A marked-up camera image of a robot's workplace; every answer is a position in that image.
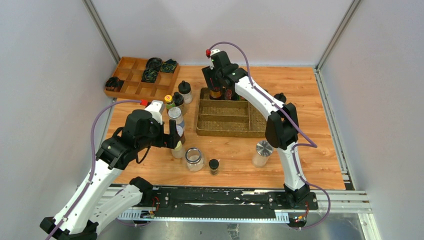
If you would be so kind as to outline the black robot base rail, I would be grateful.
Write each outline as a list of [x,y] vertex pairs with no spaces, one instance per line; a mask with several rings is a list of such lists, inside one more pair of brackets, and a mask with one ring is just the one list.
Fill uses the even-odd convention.
[[316,194],[292,200],[284,190],[216,187],[153,188],[143,200],[118,216],[136,224],[164,222],[272,223],[303,227],[318,210]]

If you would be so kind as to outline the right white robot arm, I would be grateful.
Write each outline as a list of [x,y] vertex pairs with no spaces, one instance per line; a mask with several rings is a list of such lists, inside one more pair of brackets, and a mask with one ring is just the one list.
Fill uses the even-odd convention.
[[265,118],[265,138],[278,152],[284,171],[286,204],[298,209],[306,201],[310,187],[297,159],[294,148],[299,139],[299,123],[296,107],[286,104],[266,92],[253,80],[250,73],[236,63],[231,63],[228,54],[219,49],[206,50],[210,65],[202,68],[202,73],[214,99],[223,96],[229,89],[247,100]]

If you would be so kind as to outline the tall black cap oil bottle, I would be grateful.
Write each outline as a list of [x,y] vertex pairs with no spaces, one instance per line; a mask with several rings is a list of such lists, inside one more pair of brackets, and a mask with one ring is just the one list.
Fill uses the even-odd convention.
[[232,89],[226,88],[223,95],[224,95],[224,100],[233,101],[235,99],[236,94]]

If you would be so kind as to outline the red cap sauce bottle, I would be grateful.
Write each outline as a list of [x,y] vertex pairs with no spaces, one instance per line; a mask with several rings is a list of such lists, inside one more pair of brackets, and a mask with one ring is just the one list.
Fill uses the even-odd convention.
[[223,88],[222,87],[214,87],[209,90],[209,99],[210,100],[223,100]]

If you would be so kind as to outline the yellow cap chili sauce bottle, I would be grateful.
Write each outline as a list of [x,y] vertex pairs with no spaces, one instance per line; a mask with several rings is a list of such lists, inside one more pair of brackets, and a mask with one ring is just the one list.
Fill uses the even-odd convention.
[[232,100],[234,101],[246,101],[246,99],[240,95],[238,95],[237,93],[232,97]]

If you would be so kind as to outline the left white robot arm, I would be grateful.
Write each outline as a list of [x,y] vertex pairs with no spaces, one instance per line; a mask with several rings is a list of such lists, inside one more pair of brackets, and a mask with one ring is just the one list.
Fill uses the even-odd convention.
[[131,161],[142,162],[138,157],[142,150],[174,149],[179,140],[175,120],[169,120],[169,133],[164,132],[161,110],[134,110],[125,125],[103,141],[91,169],[68,203],[55,216],[45,217],[39,227],[56,240],[97,239],[122,212],[137,204],[149,206],[153,201],[152,184],[135,177],[119,194],[98,205],[111,183]]

